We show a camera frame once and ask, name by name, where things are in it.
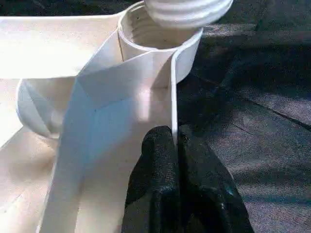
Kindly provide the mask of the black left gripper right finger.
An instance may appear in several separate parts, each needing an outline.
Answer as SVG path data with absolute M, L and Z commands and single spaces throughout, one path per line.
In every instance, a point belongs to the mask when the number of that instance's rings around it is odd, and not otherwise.
M 230 172 L 188 125 L 178 131 L 182 219 L 187 233 L 252 233 Z

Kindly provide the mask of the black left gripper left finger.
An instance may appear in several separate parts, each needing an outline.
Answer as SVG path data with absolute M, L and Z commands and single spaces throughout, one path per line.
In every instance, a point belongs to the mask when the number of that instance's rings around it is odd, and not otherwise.
M 129 178 L 121 232 L 181 232 L 178 156 L 171 129 L 146 133 Z

